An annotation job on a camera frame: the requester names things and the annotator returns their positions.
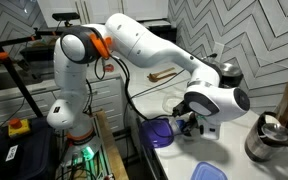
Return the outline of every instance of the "black box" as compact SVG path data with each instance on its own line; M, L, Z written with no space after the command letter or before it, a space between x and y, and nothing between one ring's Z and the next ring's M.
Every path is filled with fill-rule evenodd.
M31 133L18 139L8 137L7 127L0 130L0 179L54 179L59 165L54 130L46 117L30 119ZM16 147L14 157L10 149Z

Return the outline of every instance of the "yellow box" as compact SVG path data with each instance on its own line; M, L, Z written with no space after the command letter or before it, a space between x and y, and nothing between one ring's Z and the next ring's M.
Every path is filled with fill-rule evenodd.
M24 134L31 132L31 128L30 128L28 119L22 119L21 123L22 123L22 127L18 128L18 129L15 129L12 126L8 125L8 136L10 138L15 138L15 137L18 137L18 136L21 136L21 135L24 135Z

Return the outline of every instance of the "cup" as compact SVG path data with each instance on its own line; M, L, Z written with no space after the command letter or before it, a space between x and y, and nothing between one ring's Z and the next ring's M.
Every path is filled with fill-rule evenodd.
M255 162L265 162L270 160L275 154L281 152L285 147L269 146L263 142L264 138L267 138L261 130L261 127L266 123L277 123L278 120L275 119L275 113L264 112L260 115L258 120L253 125L252 129L248 133L244 149L248 157Z

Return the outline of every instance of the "red emergency stop button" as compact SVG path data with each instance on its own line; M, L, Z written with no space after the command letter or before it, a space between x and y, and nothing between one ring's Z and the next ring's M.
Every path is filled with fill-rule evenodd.
M10 120L9 125L14 129L18 129L22 127L22 122L19 118L13 118Z

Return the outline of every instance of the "green light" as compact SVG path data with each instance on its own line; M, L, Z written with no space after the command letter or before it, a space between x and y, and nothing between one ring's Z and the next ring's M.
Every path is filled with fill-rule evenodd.
M86 160L91 160L94 157L94 152L90 147L86 147L82 150L83 156Z

